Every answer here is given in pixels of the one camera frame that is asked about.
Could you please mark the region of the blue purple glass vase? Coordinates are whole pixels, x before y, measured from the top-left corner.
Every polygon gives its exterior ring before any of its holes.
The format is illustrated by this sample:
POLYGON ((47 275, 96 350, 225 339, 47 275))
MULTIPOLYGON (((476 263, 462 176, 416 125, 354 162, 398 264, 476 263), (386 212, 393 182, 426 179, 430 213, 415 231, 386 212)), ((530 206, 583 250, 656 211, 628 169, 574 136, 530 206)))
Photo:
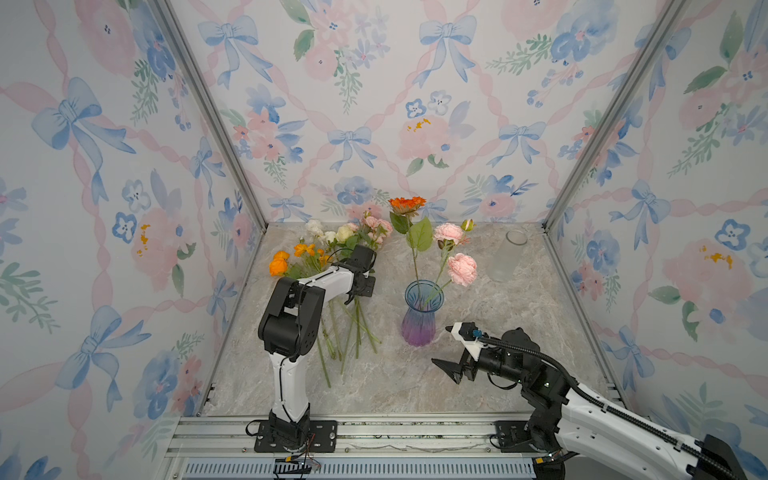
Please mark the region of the blue purple glass vase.
POLYGON ((401 322, 401 336, 414 347, 430 344, 436 335, 436 313, 445 300, 443 290, 433 281, 415 280, 404 292, 408 310, 401 322))

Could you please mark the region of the dark orange gerbera stem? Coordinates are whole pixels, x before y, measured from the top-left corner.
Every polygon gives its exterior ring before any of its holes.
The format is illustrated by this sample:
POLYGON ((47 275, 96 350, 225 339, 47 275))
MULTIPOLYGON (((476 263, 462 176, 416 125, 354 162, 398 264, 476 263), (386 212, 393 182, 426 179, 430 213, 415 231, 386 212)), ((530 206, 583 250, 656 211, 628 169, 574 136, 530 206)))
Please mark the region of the dark orange gerbera stem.
POLYGON ((405 237, 411 251, 415 279, 420 280, 418 255, 431 248, 433 242, 431 221, 420 210, 426 206, 426 200, 420 196, 397 197, 388 201, 390 222, 394 230, 405 237))

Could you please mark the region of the pink carnation stem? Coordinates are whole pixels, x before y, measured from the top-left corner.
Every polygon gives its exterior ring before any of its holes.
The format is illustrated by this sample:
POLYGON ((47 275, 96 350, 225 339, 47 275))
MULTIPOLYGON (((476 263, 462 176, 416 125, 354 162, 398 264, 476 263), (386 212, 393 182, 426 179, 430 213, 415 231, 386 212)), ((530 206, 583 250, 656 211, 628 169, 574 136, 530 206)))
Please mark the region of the pink carnation stem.
POLYGON ((469 287, 478 276, 478 265, 470 255, 459 252, 469 243, 469 234, 474 230, 473 219, 465 219, 461 224, 443 223, 434 229, 433 240, 440 251, 438 274, 433 281, 435 286, 424 302, 428 306, 450 284, 469 287))

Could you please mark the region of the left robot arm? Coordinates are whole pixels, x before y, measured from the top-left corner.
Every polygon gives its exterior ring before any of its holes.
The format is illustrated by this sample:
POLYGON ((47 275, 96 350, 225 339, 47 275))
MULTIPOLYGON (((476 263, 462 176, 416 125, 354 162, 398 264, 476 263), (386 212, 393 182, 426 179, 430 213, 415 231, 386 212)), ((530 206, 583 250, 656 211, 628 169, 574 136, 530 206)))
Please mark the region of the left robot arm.
POLYGON ((370 297, 377 253, 358 245, 351 255, 313 276, 277 281, 262 315, 258 337, 273 368, 274 400, 268 418, 259 422, 254 451, 294 453, 313 448, 332 453, 334 420, 313 421, 306 391, 307 360, 320 332, 325 305, 340 296, 347 302, 370 297))

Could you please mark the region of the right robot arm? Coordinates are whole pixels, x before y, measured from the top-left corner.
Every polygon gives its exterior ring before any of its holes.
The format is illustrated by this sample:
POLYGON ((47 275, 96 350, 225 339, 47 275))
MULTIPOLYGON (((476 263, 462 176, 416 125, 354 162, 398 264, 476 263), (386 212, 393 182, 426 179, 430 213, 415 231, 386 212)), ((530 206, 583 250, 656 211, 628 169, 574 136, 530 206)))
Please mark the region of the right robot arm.
POLYGON ((541 352, 522 329, 500 338, 472 322, 446 328, 463 352, 459 361, 434 359, 455 383, 483 373, 500 389, 518 391, 533 411, 526 421, 497 421, 491 443, 504 453, 532 450, 543 478, 565 476, 565 463, 584 456, 632 479, 743 479, 731 447, 708 434, 698 440, 658 425, 581 384, 541 352))

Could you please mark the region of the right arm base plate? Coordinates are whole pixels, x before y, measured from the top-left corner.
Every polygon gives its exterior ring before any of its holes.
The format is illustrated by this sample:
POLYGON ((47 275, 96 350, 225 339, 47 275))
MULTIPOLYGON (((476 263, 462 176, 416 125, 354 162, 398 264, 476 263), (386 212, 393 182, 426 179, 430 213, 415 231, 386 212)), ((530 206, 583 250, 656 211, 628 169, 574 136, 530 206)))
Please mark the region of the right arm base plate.
POLYGON ((491 444, 503 453, 537 453, 543 455, 566 451, 556 439, 552 425, 532 421, 499 420, 493 423, 491 444))

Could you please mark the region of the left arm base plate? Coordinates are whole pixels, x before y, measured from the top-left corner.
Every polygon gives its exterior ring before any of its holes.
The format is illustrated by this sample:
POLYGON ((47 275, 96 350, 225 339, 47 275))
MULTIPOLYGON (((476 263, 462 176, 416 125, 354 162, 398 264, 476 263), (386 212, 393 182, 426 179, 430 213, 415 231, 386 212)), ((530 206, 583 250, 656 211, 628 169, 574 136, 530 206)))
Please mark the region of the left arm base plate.
POLYGON ((333 453, 338 439, 338 422, 335 420, 302 420, 299 423, 268 419, 259 423, 254 437, 256 453, 333 453))

